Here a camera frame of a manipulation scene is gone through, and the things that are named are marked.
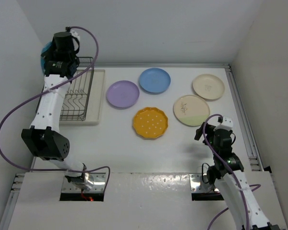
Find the blue plate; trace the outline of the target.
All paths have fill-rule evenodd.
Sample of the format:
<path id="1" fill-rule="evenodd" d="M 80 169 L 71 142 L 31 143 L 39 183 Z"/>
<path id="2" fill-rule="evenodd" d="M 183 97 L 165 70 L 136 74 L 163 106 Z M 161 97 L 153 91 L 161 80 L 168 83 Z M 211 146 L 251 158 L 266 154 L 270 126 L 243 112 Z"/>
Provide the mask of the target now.
<path id="1" fill-rule="evenodd" d="M 160 94 L 169 88 L 171 77 L 163 69 L 149 68 L 140 74 L 139 84 L 148 93 Z"/>

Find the beige green leaf plate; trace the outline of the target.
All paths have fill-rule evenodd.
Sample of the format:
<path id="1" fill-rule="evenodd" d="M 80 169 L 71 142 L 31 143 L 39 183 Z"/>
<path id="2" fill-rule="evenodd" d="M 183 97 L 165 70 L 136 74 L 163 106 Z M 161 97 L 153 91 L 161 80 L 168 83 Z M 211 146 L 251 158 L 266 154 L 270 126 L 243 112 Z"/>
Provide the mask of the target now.
<path id="1" fill-rule="evenodd" d="M 178 98 L 173 105 L 173 112 L 181 123 L 190 127 L 200 126 L 210 116 L 207 102 L 195 95 Z"/>

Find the purple plate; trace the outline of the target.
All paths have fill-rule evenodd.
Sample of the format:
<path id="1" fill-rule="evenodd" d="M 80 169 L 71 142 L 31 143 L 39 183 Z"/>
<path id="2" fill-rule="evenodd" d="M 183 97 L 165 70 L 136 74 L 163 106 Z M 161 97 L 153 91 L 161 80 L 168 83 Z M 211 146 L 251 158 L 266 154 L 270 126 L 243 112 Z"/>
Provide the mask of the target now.
<path id="1" fill-rule="evenodd" d="M 114 107 L 125 109 L 138 101 L 140 90 L 138 86 L 128 80 L 120 80 L 111 84 L 107 90 L 107 101 Z"/>

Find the yellow polka dot plate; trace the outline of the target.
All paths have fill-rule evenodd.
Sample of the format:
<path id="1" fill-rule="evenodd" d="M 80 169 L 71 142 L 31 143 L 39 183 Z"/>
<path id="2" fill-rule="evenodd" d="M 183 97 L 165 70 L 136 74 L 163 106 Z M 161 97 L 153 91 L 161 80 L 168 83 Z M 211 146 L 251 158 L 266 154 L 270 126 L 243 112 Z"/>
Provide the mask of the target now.
<path id="1" fill-rule="evenodd" d="M 133 117 L 132 127 L 137 135 L 145 139 L 156 139 L 168 128 L 168 117 L 156 107 L 145 107 Z"/>

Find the cream plate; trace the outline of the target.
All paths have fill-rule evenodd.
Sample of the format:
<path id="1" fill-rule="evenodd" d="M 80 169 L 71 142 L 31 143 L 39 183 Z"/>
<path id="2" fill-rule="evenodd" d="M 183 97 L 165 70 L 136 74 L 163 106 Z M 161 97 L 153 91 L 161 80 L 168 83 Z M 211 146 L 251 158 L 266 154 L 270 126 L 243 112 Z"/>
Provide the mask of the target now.
<path id="1" fill-rule="evenodd" d="M 198 96 L 207 100 L 217 100 L 221 98 L 225 92 L 223 81 L 212 74 L 198 75 L 192 81 L 192 86 Z"/>

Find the cream drip tray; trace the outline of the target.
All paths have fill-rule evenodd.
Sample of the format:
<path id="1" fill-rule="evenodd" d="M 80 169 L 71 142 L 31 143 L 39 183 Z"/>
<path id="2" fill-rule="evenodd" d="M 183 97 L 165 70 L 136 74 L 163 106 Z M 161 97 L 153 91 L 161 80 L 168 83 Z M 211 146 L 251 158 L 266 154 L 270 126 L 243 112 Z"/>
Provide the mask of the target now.
<path id="1" fill-rule="evenodd" d="M 61 126 L 95 126 L 101 118 L 102 99 L 105 88 L 105 70 L 94 70 L 94 78 L 88 102 L 88 111 L 84 121 L 61 122 Z"/>

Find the teal polka dot plate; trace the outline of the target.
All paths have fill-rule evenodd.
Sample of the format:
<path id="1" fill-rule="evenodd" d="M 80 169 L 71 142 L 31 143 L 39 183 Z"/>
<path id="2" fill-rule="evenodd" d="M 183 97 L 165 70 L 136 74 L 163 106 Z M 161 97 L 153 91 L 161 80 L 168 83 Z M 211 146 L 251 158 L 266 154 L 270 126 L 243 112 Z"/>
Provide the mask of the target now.
<path id="1" fill-rule="evenodd" d="M 48 50 L 51 48 L 52 42 L 48 42 L 41 50 L 40 63 L 43 74 L 45 74 L 45 65 L 48 63 Z"/>

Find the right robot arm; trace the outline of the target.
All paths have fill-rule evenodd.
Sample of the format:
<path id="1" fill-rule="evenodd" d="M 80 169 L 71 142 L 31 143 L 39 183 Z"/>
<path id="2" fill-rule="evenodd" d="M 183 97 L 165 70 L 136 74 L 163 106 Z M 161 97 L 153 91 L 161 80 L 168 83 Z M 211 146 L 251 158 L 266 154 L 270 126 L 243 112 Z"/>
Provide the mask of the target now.
<path id="1" fill-rule="evenodd" d="M 207 179 L 217 188 L 230 211 L 238 230 L 278 230 L 263 213 L 250 184 L 244 167 L 233 152 L 231 126 L 213 126 L 204 122 L 196 130 L 195 140 L 204 137 L 203 143 L 213 153 L 214 165 L 209 166 Z"/>

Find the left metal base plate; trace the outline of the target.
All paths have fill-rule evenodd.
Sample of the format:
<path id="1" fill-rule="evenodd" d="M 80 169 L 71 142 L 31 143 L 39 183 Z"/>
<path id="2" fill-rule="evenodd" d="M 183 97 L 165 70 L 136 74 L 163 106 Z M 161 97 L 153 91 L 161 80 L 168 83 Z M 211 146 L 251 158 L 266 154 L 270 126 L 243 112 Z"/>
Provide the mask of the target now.
<path id="1" fill-rule="evenodd" d="M 62 193 L 102 193 L 106 185 L 105 173 L 85 173 L 78 177 L 65 176 L 63 179 Z"/>

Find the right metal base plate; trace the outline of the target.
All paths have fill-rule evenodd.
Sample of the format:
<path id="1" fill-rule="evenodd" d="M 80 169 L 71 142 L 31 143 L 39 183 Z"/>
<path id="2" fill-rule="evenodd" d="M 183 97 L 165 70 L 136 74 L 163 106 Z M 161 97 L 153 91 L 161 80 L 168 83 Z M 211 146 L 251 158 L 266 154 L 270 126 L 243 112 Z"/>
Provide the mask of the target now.
<path id="1" fill-rule="evenodd" d="M 192 193 L 219 193 L 219 190 L 209 183 L 204 183 L 203 179 L 207 180 L 206 173 L 190 173 L 190 187 Z"/>

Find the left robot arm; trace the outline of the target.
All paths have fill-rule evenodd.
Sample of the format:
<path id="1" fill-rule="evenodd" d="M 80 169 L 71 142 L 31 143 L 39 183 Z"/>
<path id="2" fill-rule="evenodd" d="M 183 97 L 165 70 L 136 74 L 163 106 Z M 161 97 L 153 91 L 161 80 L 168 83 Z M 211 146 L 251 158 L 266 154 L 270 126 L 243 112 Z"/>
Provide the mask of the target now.
<path id="1" fill-rule="evenodd" d="M 67 181 L 81 189 L 93 188 L 93 178 L 86 172 L 86 165 L 69 154 L 70 142 L 60 134 L 59 122 L 63 102 L 70 87 L 70 79 L 80 64 L 79 35 L 71 30 L 53 36 L 50 47 L 41 55 L 44 60 L 44 95 L 41 96 L 36 116 L 21 137 L 35 156 L 66 170 Z"/>

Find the metal base plate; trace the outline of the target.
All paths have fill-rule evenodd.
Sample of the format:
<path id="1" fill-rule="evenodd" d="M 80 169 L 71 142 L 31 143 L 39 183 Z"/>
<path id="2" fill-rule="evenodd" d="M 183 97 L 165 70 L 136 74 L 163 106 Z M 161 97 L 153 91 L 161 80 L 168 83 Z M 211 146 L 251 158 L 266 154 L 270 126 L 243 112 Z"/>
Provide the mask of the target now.
<path id="1" fill-rule="evenodd" d="M 85 173 L 78 177 L 65 176 L 63 179 L 62 193 L 102 193 L 106 185 L 105 173 Z"/>
<path id="2" fill-rule="evenodd" d="M 190 173 L 190 187 L 192 193 L 219 193 L 219 190 L 209 183 L 204 183 L 203 179 L 207 180 L 206 173 Z"/>

